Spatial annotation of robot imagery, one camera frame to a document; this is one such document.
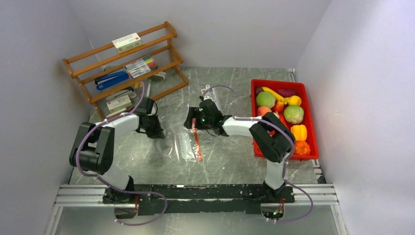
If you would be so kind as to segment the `clear zip bag orange zipper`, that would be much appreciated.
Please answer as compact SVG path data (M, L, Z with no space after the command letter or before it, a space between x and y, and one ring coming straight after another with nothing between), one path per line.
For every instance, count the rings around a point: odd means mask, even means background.
M164 139L155 140L157 151L164 157L177 158L178 161L201 162L203 156L198 140L195 120L190 122L190 127L169 125L161 123L165 134Z

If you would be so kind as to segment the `orange peach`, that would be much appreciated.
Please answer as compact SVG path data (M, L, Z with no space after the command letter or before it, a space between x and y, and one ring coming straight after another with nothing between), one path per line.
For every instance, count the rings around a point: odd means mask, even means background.
M265 115L267 113L271 113L271 112L272 112L272 110L270 108L265 107L265 106L261 106L257 109L257 116L263 116L263 115Z

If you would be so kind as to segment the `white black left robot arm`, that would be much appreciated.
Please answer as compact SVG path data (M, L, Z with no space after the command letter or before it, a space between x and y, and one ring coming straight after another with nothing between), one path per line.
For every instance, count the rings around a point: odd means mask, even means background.
M105 191L104 203L128 204L134 200L136 190L132 176L114 163L115 140L133 131L150 139L163 139L165 135L157 112L156 102L144 97L129 112L107 121L83 122L79 126L69 164L110 186Z

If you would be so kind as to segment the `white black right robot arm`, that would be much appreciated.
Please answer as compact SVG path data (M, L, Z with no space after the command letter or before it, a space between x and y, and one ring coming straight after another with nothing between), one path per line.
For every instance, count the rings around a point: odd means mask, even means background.
M190 107L184 121L187 129L210 130L218 136L253 138L267 160L264 197L275 203L283 196L288 159L294 154L294 135L273 113L258 117L224 115L211 99Z

